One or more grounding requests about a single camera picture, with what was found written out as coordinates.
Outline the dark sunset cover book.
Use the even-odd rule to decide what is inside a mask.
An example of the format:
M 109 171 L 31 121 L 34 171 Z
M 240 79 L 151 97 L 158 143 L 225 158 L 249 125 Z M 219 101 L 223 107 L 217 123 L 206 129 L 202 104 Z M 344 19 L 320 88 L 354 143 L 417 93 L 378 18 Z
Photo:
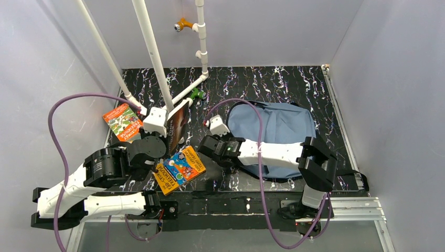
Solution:
M 192 99 L 183 99 L 168 115 L 167 120 L 167 140 L 168 154 L 173 155 L 177 146 L 183 141 L 185 125 L 189 120 L 189 104 Z

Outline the blue backpack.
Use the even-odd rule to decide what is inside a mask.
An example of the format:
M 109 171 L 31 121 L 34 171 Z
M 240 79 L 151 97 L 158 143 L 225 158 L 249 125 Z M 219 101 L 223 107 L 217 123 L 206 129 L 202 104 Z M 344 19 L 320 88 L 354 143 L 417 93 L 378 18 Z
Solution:
M 261 142 L 291 144 L 303 142 L 306 137 L 320 138 L 315 130 L 315 123 L 309 110 L 298 107 L 296 103 L 263 103 L 249 101 L 258 110 L 263 131 Z M 235 137 L 257 140 L 259 118 L 245 103 L 235 103 L 228 112 L 226 123 Z M 301 178 L 298 168 L 267 166 L 263 163 L 263 178 L 286 180 Z M 259 177 L 258 165 L 248 165 L 245 171 Z

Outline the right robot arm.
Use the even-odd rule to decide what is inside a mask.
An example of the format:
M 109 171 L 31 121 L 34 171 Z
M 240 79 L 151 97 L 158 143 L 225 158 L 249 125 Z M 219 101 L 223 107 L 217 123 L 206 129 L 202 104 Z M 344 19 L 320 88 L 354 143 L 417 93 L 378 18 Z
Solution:
M 321 140 L 307 136 L 303 142 L 257 143 L 236 137 L 207 135 L 198 151 L 222 167 L 256 165 L 298 170 L 306 182 L 299 202 L 278 209 L 284 218 L 313 218 L 333 190 L 337 157 Z

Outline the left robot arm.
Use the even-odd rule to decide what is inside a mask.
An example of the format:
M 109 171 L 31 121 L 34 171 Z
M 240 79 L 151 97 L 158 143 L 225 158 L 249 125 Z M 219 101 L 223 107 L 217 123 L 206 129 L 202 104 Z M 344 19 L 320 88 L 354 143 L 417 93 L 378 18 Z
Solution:
M 33 190 L 37 211 L 32 214 L 32 228 L 71 229 L 82 222 L 106 215 L 135 215 L 156 218 L 162 211 L 154 191 L 128 195 L 102 193 L 121 186 L 128 179 L 144 180 L 156 170 L 169 151 L 168 135 L 140 130 L 141 138 L 132 142 L 116 142 L 86 157 L 68 177 L 51 187 Z

